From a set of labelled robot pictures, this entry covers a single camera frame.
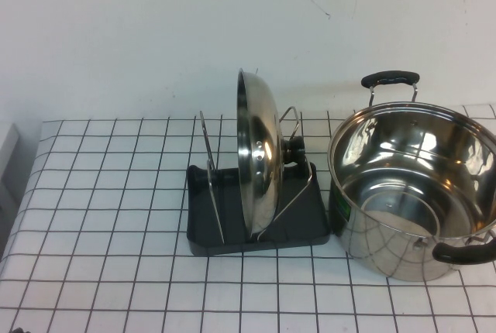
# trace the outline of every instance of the pot handle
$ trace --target pot handle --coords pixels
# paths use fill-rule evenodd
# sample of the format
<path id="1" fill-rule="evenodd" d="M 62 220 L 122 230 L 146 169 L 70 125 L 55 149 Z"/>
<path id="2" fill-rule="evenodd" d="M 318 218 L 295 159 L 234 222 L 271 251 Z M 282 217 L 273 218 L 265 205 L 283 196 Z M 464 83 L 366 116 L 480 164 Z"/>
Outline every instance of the pot handle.
<path id="1" fill-rule="evenodd" d="M 436 261 L 455 265 L 479 265 L 496 261 L 496 238 L 493 237 L 490 242 L 483 245 L 461 247 L 438 242 L 432 250 L 432 257 Z"/>
<path id="2" fill-rule="evenodd" d="M 376 74 L 371 74 L 362 79 L 362 87 L 370 89 L 370 100 L 369 106 L 372 105 L 374 101 L 374 88 L 378 85 L 385 84 L 408 84 L 413 87 L 413 96 L 412 102 L 415 102 L 417 98 L 417 83 L 420 80 L 420 75 L 415 72 L 409 71 L 399 71 L 399 70 L 391 70 L 391 71 L 381 71 Z"/>

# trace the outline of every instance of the grid pattern surface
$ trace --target grid pattern surface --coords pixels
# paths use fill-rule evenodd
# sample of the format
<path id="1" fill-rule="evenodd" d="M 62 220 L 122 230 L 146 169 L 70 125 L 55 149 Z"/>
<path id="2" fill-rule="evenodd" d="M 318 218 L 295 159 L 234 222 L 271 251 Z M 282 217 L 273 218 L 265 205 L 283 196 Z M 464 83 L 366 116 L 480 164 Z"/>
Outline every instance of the grid pattern surface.
<path id="1" fill-rule="evenodd" d="M 454 109 L 496 132 L 490 105 Z M 326 204 L 327 146 L 352 112 L 301 114 Z M 206 124 L 218 166 L 235 167 L 236 120 Z M 494 332 L 494 263 L 406 283 L 364 269 L 334 236 L 192 256 L 185 171 L 206 165 L 201 130 L 197 117 L 43 124 L 0 263 L 0 332 Z"/>

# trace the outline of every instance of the stainless steel lid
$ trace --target stainless steel lid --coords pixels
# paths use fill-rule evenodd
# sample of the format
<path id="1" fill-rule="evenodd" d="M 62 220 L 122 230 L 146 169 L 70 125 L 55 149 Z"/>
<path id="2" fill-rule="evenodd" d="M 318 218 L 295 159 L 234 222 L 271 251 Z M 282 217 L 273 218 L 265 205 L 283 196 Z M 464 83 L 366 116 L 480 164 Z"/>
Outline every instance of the stainless steel lid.
<path id="1" fill-rule="evenodd" d="M 239 71 L 238 167 L 246 230 L 251 236 L 274 218 L 282 188 L 282 135 L 274 98 L 260 77 Z"/>

